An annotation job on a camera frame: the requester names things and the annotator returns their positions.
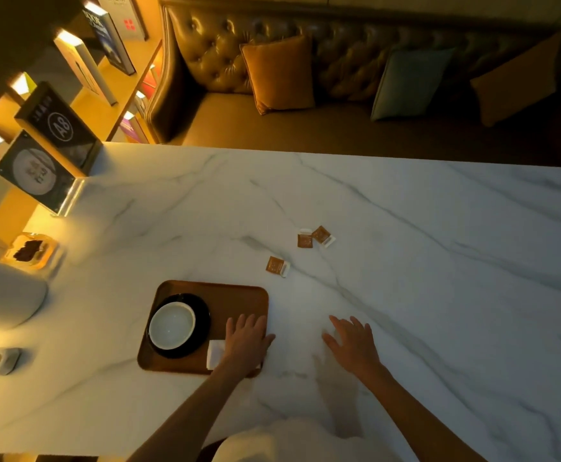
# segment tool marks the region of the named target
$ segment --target leather sofa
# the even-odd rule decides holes
[[[145,119],[161,143],[524,164],[561,164],[559,92],[486,128],[469,79],[556,31],[332,6],[253,0],[159,0],[163,72]],[[261,116],[240,44],[296,34],[313,39],[317,107]],[[429,113],[372,123],[392,48],[455,53]]]

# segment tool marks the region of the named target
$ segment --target teal cushion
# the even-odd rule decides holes
[[[426,112],[454,49],[392,52],[372,107],[372,121]]]

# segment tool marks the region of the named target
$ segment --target white marble tabletop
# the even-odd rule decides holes
[[[355,315],[490,462],[561,461],[561,169],[110,143],[94,175],[69,217],[30,221],[67,252],[39,312],[0,332],[25,349],[0,376],[0,452],[130,454],[202,381],[136,362],[155,289],[188,279],[266,288],[277,334],[210,442],[311,416],[415,460],[320,339]],[[297,248],[321,224],[337,242]]]

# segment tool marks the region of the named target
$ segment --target white cylindrical container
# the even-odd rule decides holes
[[[30,318],[47,293],[44,279],[0,263],[0,329],[10,329]]]

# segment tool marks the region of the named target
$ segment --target hand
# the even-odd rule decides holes
[[[330,348],[334,358],[340,366],[358,378],[374,369],[383,367],[379,361],[379,354],[372,336],[372,329],[351,317],[351,322],[330,316],[330,321],[338,331],[342,345],[328,333],[323,333],[323,341]]]
[[[225,333],[225,353],[221,365],[225,365],[243,379],[261,364],[269,346],[276,338],[275,334],[265,335],[267,318],[259,316],[255,322],[254,315],[240,315],[234,327],[233,318],[227,320]]]

